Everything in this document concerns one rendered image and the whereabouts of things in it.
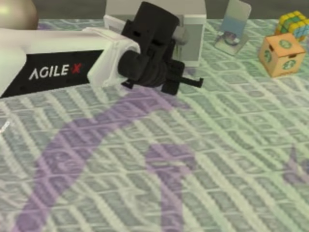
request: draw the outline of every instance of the textured table surface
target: textured table surface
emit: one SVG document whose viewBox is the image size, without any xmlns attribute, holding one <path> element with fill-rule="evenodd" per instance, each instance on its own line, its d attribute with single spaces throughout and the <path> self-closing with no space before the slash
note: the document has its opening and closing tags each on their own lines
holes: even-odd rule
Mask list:
<svg viewBox="0 0 309 232">
<path fill-rule="evenodd" d="M 204 87 L 177 98 L 80 86 L 1 100 L 0 232 L 182 232 L 180 193 L 184 232 L 308 232 L 309 181 L 293 167 L 309 158 L 309 57 L 269 78 L 257 50 L 275 23 L 249 21 L 233 58 L 212 46 L 220 21 L 209 20 L 194 74 Z M 102 23 L 41 24 L 87 26 Z M 177 159 L 192 169 L 181 186 L 180 168 L 150 173 Z"/>
</svg>

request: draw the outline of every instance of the rubik's cube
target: rubik's cube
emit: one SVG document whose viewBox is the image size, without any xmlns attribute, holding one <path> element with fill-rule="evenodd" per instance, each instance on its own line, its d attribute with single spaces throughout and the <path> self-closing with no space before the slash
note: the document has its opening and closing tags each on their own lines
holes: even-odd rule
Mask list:
<svg viewBox="0 0 309 232">
<path fill-rule="evenodd" d="M 275 35 L 288 32 L 292 33 L 298 41 L 303 41 L 309 35 L 309 19 L 299 11 L 282 15 Z"/>
</svg>

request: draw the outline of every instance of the beige round object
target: beige round object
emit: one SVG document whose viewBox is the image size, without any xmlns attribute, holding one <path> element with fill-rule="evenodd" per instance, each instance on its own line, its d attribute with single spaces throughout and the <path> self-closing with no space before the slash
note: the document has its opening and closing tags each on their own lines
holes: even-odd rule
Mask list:
<svg viewBox="0 0 309 232">
<path fill-rule="evenodd" d="M 34 30 L 38 23 L 32 0 L 0 0 L 0 28 Z"/>
</svg>

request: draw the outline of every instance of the robotic arm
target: robotic arm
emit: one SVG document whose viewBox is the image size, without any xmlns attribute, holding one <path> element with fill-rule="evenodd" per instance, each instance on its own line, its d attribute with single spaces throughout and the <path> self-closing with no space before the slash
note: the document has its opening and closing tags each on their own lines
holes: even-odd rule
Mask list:
<svg viewBox="0 0 309 232">
<path fill-rule="evenodd" d="M 172 59 L 176 16 L 143 2 L 121 34 L 103 28 L 82 31 L 0 29 L 0 98 L 90 83 L 128 88 L 162 86 L 176 95 L 184 64 Z"/>
</svg>

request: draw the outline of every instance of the dark background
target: dark background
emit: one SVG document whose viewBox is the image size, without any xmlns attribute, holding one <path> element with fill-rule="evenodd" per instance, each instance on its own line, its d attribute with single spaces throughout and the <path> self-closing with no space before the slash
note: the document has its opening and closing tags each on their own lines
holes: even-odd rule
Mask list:
<svg viewBox="0 0 309 232">
<path fill-rule="evenodd" d="M 205 0 L 208 19 L 222 19 L 228 0 Z M 278 19 L 299 10 L 309 16 L 309 0 L 243 0 L 251 4 L 254 19 Z M 106 0 L 33 0 L 40 18 L 101 19 Z"/>
</svg>

